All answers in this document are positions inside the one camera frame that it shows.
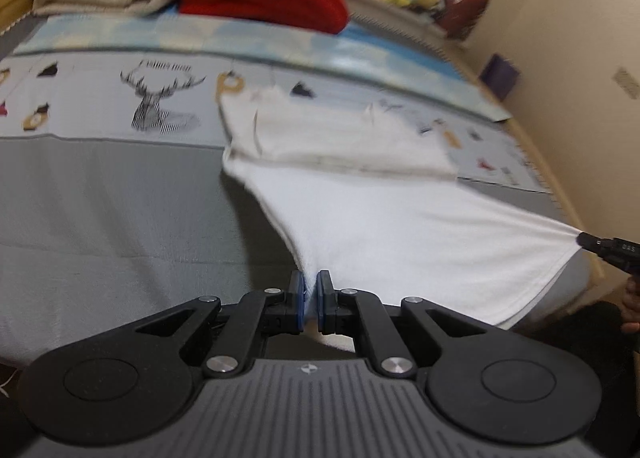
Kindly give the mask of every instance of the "gray bed sheet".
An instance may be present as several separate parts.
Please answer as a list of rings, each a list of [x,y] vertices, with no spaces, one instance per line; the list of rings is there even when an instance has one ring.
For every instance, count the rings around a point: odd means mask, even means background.
[[[0,38],[0,58],[37,21]],[[281,287],[295,268],[257,202],[222,172],[222,148],[53,137],[0,141],[0,362],[214,294],[236,302]],[[463,181],[562,219],[546,194]],[[529,315],[586,285],[576,255]]]

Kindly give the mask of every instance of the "person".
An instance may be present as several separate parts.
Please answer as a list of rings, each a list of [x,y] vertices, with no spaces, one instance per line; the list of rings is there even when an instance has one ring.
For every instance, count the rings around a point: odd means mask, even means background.
[[[622,331],[627,334],[640,332],[640,277],[626,280],[622,296]]]

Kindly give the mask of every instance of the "black triangle print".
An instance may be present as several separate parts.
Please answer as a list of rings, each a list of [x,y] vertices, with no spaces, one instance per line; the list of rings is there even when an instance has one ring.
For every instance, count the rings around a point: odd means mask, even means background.
[[[295,85],[291,89],[291,95],[298,95],[300,97],[308,97],[309,99],[315,99],[316,94],[313,90],[308,88],[302,81]]]
[[[50,64],[47,66],[42,72],[40,72],[37,77],[53,77],[58,73],[58,62]]]

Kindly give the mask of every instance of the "gray ribbed panel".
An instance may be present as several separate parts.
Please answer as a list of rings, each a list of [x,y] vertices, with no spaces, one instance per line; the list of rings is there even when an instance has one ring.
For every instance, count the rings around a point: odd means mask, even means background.
[[[412,382],[381,378],[361,359],[258,360],[209,381],[174,425],[144,440],[81,449],[40,438],[24,458],[564,458],[596,456],[577,440],[509,450],[435,416]]]

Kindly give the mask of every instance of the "deer head print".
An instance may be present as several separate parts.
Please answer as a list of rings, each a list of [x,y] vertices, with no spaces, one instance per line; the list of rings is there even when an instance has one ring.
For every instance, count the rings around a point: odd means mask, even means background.
[[[136,92],[136,96],[142,98],[142,102],[133,114],[131,126],[136,130],[160,130],[161,133],[176,131],[188,125],[197,123],[197,117],[193,114],[173,112],[160,108],[160,100],[171,97],[180,90],[186,90],[199,85],[202,79],[196,80],[188,70],[181,70],[174,82],[162,86],[159,90],[150,90],[145,83],[145,76],[140,76],[140,66],[133,69],[126,76],[120,73],[120,80],[128,84]]]

